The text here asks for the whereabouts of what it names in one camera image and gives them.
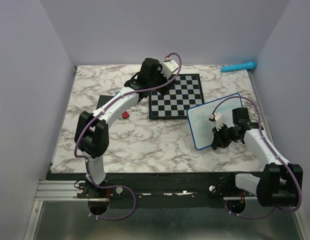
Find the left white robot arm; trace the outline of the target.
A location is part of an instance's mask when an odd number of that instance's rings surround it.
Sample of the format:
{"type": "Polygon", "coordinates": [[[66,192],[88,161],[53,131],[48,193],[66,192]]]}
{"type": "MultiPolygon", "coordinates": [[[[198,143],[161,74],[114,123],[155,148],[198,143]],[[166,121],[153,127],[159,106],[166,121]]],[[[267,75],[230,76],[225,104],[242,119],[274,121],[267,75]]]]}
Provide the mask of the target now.
{"type": "Polygon", "coordinates": [[[169,54],[164,61],[146,58],[123,88],[106,104],[89,113],[83,111],[75,131],[74,156],[84,158],[88,191],[96,198],[106,191],[103,155],[109,146],[109,130],[122,114],[136,106],[151,91],[164,95],[175,84],[182,69],[182,61],[175,61],[169,54]]]}

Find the black white chessboard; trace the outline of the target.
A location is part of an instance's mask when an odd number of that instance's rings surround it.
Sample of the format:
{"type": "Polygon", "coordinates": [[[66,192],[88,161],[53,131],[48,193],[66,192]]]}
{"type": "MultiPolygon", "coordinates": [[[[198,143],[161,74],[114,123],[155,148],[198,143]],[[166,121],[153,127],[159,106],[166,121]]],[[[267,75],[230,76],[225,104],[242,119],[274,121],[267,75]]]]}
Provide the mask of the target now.
{"type": "Polygon", "coordinates": [[[187,118],[187,110],[204,103],[200,75],[180,74],[165,95],[153,90],[149,94],[150,120],[179,120],[187,118]]]}

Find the blue framed whiteboard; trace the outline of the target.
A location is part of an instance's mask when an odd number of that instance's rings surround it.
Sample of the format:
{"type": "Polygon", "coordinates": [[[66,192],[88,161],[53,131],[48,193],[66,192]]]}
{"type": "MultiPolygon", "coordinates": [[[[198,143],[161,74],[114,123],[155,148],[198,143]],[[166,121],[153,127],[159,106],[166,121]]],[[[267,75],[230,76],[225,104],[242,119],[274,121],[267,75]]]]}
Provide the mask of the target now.
{"type": "Polygon", "coordinates": [[[227,127],[234,126],[232,110],[243,106],[239,96],[239,93],[233,93],[187,110],[189,128],[197,150],[210,147],[213,143],[215,123],[209,120],[213,111],[222,114],[227,127]]]}

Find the red bow-shaped eraser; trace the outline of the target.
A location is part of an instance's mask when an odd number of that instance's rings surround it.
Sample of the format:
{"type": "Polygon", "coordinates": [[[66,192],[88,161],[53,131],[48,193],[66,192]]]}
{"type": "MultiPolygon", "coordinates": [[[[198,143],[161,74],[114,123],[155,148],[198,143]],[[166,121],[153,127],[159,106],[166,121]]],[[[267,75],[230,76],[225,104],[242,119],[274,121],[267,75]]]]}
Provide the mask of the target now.
{"type": "Polygon", "coordinates": [[[124,112],[124,113],[122,114],[122,117],[123,117],[124,119],[128,118],[129,116],[130,116],[130,114],[129,114],[128,112],[124,112]]]}

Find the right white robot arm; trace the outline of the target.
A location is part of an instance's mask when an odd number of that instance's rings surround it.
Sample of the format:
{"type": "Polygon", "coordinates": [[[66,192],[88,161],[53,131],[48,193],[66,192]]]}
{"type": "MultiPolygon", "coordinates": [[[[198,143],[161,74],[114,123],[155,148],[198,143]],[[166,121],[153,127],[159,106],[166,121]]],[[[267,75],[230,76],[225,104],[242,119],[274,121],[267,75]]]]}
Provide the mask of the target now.
{"type": "Polygon", "coordinates": [[[257,122],[251,122],[248,109],[232,110],[233,126],[228,127],[221,113],[213,113],[209,120],[212,128],[211,147],[226,148],[230,143],[242,143],[255,155],[263,171],[259,176],[252,173],[238,173],[225,183],[225,191],[236,196],[242,190],[257,197],[263,207],[297,207],[300,204],[303,169],[291,164],[271,144],[257,122]]]}

